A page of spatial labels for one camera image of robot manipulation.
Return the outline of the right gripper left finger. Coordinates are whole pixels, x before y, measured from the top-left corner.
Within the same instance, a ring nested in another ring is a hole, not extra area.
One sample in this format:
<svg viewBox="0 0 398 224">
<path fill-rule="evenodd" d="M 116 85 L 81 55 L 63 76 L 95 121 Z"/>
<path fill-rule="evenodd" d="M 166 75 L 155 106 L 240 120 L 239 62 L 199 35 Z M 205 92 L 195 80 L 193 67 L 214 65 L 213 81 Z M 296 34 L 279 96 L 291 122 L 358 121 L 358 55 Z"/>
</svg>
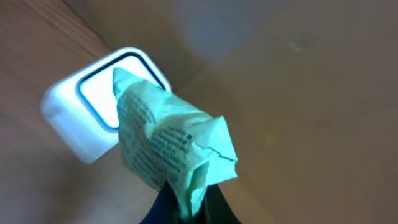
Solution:
<svg viewBox="0 0 398 224">
<path fill-rule="evenodd" d="M 178 203 L 170 184 L 166 181 L 153 205 L 140 224 L 173 224 L 178 223 L 176 212 Z"/>
</svg>

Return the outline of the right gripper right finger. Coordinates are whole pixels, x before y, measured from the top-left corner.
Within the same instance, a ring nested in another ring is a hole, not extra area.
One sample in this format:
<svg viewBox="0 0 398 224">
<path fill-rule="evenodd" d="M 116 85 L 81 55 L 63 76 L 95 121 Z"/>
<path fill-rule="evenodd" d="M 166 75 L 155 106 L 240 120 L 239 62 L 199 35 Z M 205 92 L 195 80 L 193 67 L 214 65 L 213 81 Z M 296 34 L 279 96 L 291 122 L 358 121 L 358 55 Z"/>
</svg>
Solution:
<svg viewBox="0 0 398 224">
<path fill-rule="evenodd" d="M 206 224 L 241 224 L 217 184 L 207 187 L 203 206 Z"/>
</svg>

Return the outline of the teal snack bar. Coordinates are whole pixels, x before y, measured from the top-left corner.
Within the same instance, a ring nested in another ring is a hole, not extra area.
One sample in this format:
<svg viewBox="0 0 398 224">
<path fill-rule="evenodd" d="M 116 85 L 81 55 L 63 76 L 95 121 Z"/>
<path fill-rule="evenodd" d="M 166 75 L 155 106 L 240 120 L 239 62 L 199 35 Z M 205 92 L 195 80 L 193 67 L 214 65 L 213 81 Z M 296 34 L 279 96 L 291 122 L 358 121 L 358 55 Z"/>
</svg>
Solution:
<svg viewBox="0 0 398 224">
<path fill-rule="evenodd" d="M 113 70 L 113 93 L 124 165 L 155 190 L 168 183 L 182 220 L 199 212 L 208 186 L 237 176 L 223 116 L 214 118 L 123 68 Z"/>
</svg>

